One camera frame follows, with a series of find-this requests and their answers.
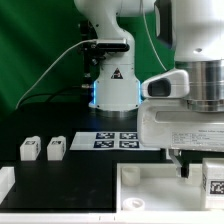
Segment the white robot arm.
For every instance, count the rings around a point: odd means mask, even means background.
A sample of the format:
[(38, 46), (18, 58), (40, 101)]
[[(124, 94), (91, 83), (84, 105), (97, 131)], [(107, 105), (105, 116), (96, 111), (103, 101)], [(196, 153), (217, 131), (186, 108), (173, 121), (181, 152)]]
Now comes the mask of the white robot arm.
[[(224, 151), (223, 0), (74, 0), (91, 22), (104, 57), (90, 104), (111, 114), (138, 113), (148, 148), (165, 148), (179, 167), (182, 150)], [(135, 41), (118, 17), (153, 12), (156, 35), (174, 50), (174, 67), (144, 82), (134, 74)]]

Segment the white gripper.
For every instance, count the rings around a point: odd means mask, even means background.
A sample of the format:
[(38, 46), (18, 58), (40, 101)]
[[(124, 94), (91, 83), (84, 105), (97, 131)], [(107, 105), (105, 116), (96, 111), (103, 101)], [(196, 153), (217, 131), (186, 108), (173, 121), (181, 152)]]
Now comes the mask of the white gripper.
[(148, 148), (167, 148), (177, 176), (189, 176), (180, 150), (224, 152), (224, 113), (188, 110), (182, 100), (146, 99), (139, 107), (137, 133)]

